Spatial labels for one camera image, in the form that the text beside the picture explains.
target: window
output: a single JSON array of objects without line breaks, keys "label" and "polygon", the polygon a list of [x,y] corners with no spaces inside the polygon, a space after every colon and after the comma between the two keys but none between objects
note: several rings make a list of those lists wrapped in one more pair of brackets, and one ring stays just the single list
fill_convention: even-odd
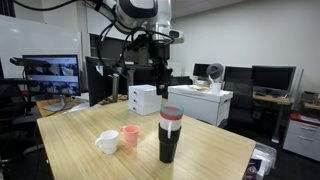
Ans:
[{"label": "window", "polygon": [[11,0],[0,0],[0,15],[16,17]]}]

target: cup handle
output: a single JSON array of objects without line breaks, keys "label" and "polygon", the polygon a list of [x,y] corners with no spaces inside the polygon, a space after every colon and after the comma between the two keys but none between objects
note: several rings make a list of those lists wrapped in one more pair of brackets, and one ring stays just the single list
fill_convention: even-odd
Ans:
[{"label": "cup handle", "polygon": [[171,125],[172,125],[172,122],[170,121],[169,125],[168,125],[168,138],[169,139],[171,138]]},{"label": "cup handle", "polygon": [[101,146],[101,140],[102,140],[102,138],[98,138],[97,140],[96,140],[96,142],[95,142],[95,144],[96,144],[96,147],[98,147],[98,148],[102,148],[102,146]]},{"label": "cup handle", "polygon": [[120,128],[121,134],[124,134],[124,132],[123,132],[124,128],[126,128],[126,126],[122,126],[122,127]]}]

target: ceiling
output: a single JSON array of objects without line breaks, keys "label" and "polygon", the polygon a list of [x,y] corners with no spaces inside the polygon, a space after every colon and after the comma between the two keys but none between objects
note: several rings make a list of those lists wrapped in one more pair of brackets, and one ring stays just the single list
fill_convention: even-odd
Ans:
[{"label": "ceiling", "polygon": [[172,18],[196,14],[246,0],[172,0]]}]

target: white cup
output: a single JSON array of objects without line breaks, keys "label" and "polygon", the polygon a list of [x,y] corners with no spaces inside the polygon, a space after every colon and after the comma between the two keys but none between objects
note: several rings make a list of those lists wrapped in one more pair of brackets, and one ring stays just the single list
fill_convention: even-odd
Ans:
[{"label": "white cup", "polygon": [[119,132],[108,130],[96,140],[95,145],[106,154],[113,154],[117,150]]},{"label": "white cup", "polygon": [[212,94],[220,94],[221,83],[212,83],[210,84],[210,89]]},{"label": "white cup", "polygon": [[171,131],[177,131],[180,129],[181,119],[180,120],[168,120],[165,118],[160,118],[160,127],[168,131],[168,138],[171,137]]}]

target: wooden table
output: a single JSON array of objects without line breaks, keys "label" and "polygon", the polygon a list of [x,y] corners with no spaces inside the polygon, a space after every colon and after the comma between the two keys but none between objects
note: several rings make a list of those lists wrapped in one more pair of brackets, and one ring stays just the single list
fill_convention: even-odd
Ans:
[{"label": "wooden table", "polygon": [[318,110],[318,111],[320,111],[320,106],[319,106],[319,105],[316,105],[316,104],[314,104],[314,103],[304,102],[303,105],[304,105],[304,107],[307,108],[307,109],[313,109],[313,110]]},{"label": "wooden table", "polygon": [[290,105],[289,98],[273,97],[271,95],[258,96],[256,94],[253,94],[253,99],[260,100],[260,101],[273,102],[273,103],[283,104],[283,105]]},{"label": "wooden table", "polygon": [[[55,179],[242,179],[255,141],[184,116],[174,162],[159,160],[159,112],[140,116],[127,101],[38,119]],[[138,145],[103,154],[100,133],[140,126]]]},{"label": "wooden table", "polygon": [[[118,95],[118,101],[126,101],[126,100],[127,100],[127,95]],[[43,107],[48,106],[53,103],[57,103],[57,102],[59,102],[59,99],[49,99],[49,100],[37,101],[36,104],[37,104],[37,107],[38,107],[39,112],[41,114],[41,117],[47,117],[47,116],[51,116],[53,114],[54,115],[61,114],[61,113],[68,111],[72,107],[81,104],[81,102],[73,101],[73,100],[71,100],[71,98],[67,98],[67,105],[70,106],[69,109],[64,109],[64,110],[61,110],[58,112],[52,112],[52,111],[48,111],[48,110],[43,109]],[[111,102],[112,102],[112,96],[109,96],[106,99],[99,102],[98,104],[99,105],[106,105],[106,104],[111,104]]]},{"label": "wooden table", "polygon": [[[58,111],[58,112],[52,112],[52,111],[48,111],[48,110],[43,109],[43,107],[48,106],[50,104],[57,103],[57,102],[59,102],[59,99],[49,99],[49,100],[37,101],[36,104],[37,104],[37,107],[38,107],[39,112],[41,114],[41,117],[47,117],[47,116],[50,116],[53,114],[61,114],[61,113],[64,113],[70,109],[69,108],[69,109]],[[74,107],[79,104],[80,104],[80,102],[72,101],[71,98],[67,98],[67,105],[68,106]]]},{"label": "wooden table", "polygon": [[282,97],[273,97],[271,95],[258,96],[256,94],[253,94],[253,99],[259,100],[259,101],[277,103],[279,105],[280,108],[279,108],[278,119],[277,119],[276,127],[275,127],[273,135],[272,135],[272,142],[279,143],[279,128],[280,128],[280,124],[281,124],[281,118],[283,115],[284,107],[291,104],[290,99],[289,98],[282,98]]}]

